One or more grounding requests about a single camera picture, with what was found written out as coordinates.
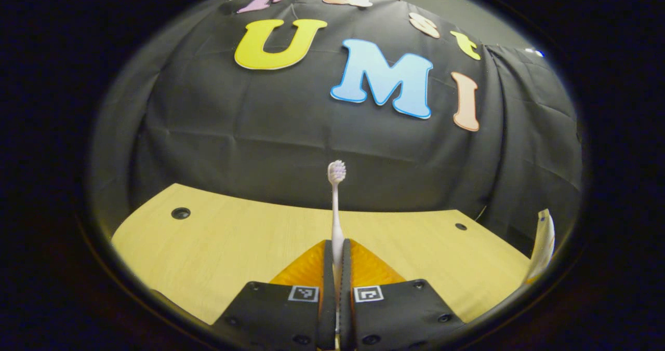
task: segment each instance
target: white toothbrush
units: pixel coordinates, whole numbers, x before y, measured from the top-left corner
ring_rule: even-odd
[[[339,200],[337,185],[347,176],[347,168],[341,160],[335,160],[328,164],[328,181],[332,185],[332,273],[335,277],[335,297],[337,302],[337,320],[335,322],[335,331],[339,333],[339,303],[341,289],[342,273],[342,245],[344,244],[344,234],[342,226],[339,225]]]

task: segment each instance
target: toothbrush handle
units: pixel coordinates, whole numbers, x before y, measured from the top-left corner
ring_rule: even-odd
[[[344,234],[339,224],[339,201],[337,185],[332,186],[332,273],[335,278],[335,302],[336,302],[336,329],[339,330],[339,306],[340,289],[342,280],[342,246],[344,244]]]

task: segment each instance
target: wall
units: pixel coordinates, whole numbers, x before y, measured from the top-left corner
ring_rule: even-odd
[[[404,0],[458,25],[484,44],[532,48],[530,41],[485,8],[469,0]]]

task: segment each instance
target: screw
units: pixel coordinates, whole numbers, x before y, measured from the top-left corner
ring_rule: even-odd
[[[411,344],[411,345],[409,346],[409,349],[420,348],[420,347],[422,347],[422,346],[425,346],[426,344],[427,344],[427,341],[416,342],[416,343],[414,343],[414,344]]]
[[[171,212],[171,217],[176,220],[183,220],[187,219],[190,214],[192,214],[192,212],[189,209],[186,209],[185,207],[178,207]]]
[[[371,336],[366,336],[363,338],[364,344],[377,344],[379,341],[381,341],[381,337],[373,334]]]
[[[254,349],[259,349],[260,351],[265,351],[265,346],[263,344],[260,344],[259,342],[249,342],[251,346],[254,346]]]
[[[308,336],[297,335],[293,337],[293,342],[296,342],[297,344],[309,344],[311,341]]]
[[[238,321],[237,318],[231,316],[226,318],[226,322],[231,325],[232,327],[239,327],[240,321]]]

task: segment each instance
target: black cloth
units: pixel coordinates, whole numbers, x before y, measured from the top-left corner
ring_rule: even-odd
[[[472,34],[399,0],[373,6],[283,0],[236,13],[252,0],[208,0],[157,35],[127,65],[102,102],[92,146],[93,211],[112,235],[133,210],[173,183],[245,199],[327,209],[326,167],[347,165],[340,209],[458,209],[525,254],[537,212],[549,208],[557,237],[580,199],[577,117],[563,84],[543,58],[483,46]],[[408,21],[430,18],[441,38]],[[245,26],[278,18],[265,49],[285,50],[301,18],[324,20],[301,62],[248,70],[234,53]],[[458,47],[467,34],[482,56]],[[405,53],[430,60],[429,119],[383,106],[335,100],[347,38],[378,45],[389,65]],[[471,77],[480,130],[456,126],[451,72]],[[367,80],[363,89],[369,91]]]

